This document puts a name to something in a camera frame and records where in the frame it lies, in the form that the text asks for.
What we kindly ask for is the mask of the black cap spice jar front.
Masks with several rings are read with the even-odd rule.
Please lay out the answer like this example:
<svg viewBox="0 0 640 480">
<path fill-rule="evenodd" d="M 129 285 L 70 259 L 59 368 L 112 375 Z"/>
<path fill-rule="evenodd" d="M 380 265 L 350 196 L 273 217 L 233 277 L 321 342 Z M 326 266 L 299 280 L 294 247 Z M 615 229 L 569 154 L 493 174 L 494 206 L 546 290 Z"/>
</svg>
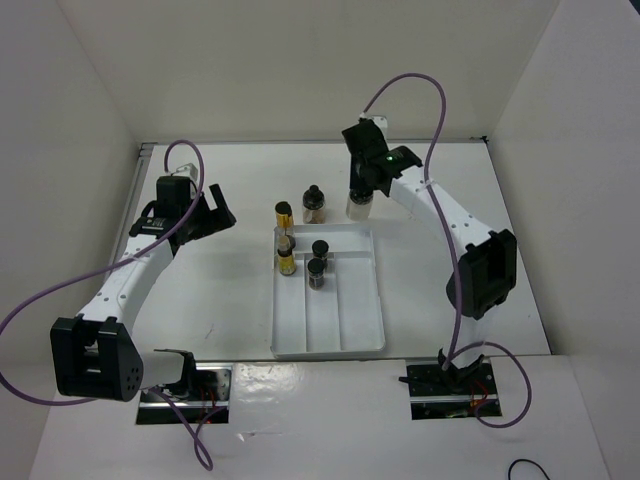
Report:
<svg viewBox="0 0 640 480">
<path fill-rule="evenodd" d="M 319 290 L 324 286 L 325 264 L 320 258 L 312 258 L 307 263 L 307 275 L 309 287 Z"/>
</svg>

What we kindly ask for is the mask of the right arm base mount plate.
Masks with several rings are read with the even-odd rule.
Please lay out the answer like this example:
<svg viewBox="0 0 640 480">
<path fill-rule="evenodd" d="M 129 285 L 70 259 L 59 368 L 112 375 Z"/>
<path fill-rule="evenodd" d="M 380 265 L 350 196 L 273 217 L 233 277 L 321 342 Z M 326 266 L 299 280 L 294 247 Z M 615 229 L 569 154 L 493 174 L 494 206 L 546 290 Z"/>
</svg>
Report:
<svg viewBox="0 0 640 480">
<path fill-rule="evenodd" d="M 435 360 L 406 363 L 398 377 L 408 387 L 413 420 L 500 417 L 500 400 L 493 368 L 484 360 L 478 369 L 454 386 L 447 385 Z"/>
</svg>

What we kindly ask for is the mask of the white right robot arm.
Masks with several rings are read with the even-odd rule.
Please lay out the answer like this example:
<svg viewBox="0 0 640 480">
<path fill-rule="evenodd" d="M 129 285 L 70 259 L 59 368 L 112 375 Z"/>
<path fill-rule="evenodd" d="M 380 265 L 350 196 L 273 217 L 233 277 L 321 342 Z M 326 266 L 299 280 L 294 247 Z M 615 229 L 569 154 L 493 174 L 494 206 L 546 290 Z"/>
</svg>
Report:
<svg viewBox="0 0 640 480">
<path fill-rule="evenodd" d="M 493 309 L 516 285 L 516 237 L 476 219 L 430 177 L 411 149 L 389 147 L 373 119 L 359 119 L 342 137 L 350 154 L 348 218 L 367 219 L 374 194 L 380 192 L 440 234 L 448 249 L 452 274 L 445 292 L 454 308 L 454 327 L 451 340 L 438 353 L 438 381 L 446 391 L 459 393 L 482 362 Z"/>
</svg>

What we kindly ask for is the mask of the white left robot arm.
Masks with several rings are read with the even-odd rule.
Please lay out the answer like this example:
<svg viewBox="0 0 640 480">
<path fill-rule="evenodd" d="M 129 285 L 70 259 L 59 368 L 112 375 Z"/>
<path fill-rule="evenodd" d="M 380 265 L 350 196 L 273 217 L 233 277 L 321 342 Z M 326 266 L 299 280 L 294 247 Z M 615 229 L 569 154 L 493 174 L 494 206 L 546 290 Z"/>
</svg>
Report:
<svg viewBox="0 0 640 480">
<path fill-rule="evenodd" d="M 159 349 L 140 354 L 131 338 L 138 313 L 156 280 L 179 248 L 235 225 L 221 189 L 212 185 L 216 206 L 198 193 L 197 170 L 187 164 L 156 181 L 156 198 L 129 231 L 121 267 L 73 318 L 50 330 L 60 394 L 130 401 L 141 389 L 161 386 L 176 399 L 193 396 L 199 375 L 192 353 Z"/>
</svg>

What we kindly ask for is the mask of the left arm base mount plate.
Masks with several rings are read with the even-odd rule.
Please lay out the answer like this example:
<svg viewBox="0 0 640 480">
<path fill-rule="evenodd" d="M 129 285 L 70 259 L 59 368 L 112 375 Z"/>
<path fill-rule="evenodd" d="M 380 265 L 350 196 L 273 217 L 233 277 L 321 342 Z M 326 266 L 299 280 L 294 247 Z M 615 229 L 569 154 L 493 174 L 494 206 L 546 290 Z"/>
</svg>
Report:
<svg viewBox="0 0 640 480">
<path fill-rule="evenodd" d="M 199 362 L 192 384 L 185 382 L 158 386 L 181 412 L 190 425 L 227 424 L 232 386 L 231 363 Z M 145 392 L 140 395 L 136 424 L 172 425 L 180 420 L 161 395 Z"/>
</svg>

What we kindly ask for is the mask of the yellow oil bottle tan cap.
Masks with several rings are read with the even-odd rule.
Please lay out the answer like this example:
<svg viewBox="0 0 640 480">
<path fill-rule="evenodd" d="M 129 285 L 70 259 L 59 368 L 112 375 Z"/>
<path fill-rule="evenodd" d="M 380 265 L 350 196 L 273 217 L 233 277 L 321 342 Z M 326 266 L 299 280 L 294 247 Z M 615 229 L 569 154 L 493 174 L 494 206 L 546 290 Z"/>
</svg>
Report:
<svg viewBox="0 0 640 480">
<path fill-rule="evenodd" d="M 278 237 L 276 253 L 279 272 L 285 276 L 293 275 L 296 271 L 296 263 L 291 240 L 288 236 L 282 235 Z"/>
</svg>

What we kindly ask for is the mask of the black top shaker white spice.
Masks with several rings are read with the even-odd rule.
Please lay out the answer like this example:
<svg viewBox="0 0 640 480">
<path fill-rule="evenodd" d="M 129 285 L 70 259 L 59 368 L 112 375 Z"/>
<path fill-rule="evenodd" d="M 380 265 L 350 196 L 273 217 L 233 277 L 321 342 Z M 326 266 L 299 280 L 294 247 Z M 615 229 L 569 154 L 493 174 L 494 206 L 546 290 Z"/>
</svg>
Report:
<svg viewBox="0 0 640 480">
<path fill-rule="evenodd" d="M 354 222 L 368 219 L 373 204 L 374 192 L 372 190 L 351 189 L 346 206 L 347 217 Z"/>
</svg>

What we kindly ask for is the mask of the black cap spice jar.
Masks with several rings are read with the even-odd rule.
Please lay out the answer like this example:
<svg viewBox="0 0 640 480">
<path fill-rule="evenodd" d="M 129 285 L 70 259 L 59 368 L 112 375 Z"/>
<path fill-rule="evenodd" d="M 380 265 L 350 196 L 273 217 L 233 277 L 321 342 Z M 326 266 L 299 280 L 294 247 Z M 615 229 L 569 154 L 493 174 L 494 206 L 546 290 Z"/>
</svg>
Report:
<svg viewBox="0 0 640 480">
<path fill-rule="evenodd" d="M 313 257 L 323 262 L 324 266 L 328 264 L 329 244 L 322 239 L 316 240 L 312 244 Z"/>
<path fill-rule="evenodd" d="M 307 263 L 307 275 L 309 287 L 319 290 L 324 286 L 325 264 L 320 258 L 312 258 Z"/>
</svg>

